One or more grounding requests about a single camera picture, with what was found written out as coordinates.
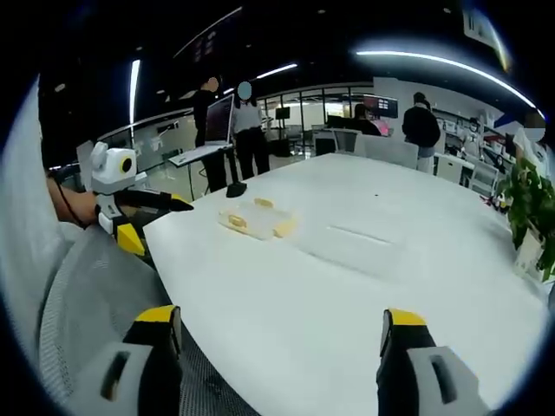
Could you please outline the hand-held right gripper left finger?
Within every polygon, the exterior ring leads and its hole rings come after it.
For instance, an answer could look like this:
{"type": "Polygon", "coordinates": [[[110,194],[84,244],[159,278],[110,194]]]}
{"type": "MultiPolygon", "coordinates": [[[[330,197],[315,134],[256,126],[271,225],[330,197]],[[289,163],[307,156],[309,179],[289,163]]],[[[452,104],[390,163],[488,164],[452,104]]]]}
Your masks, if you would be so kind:
{"type": "Polygon", "coordinates": [[[143,311],[123,341],[106,345],[79,373],[73,414],[179,414],[180,353],[180,308],[143,311]]]}

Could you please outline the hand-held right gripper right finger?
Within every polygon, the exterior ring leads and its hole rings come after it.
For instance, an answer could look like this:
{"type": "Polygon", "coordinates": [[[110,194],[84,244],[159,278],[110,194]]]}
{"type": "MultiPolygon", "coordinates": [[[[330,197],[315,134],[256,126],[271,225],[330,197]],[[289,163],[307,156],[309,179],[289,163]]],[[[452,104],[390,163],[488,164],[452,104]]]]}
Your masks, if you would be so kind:
{"type": "Polygon", "coordinates": [[[478,378],[451,348],[438,346],[419,315],[383,312],[380,366],[376,372],[380,415],[489,415],[478,378]]]}

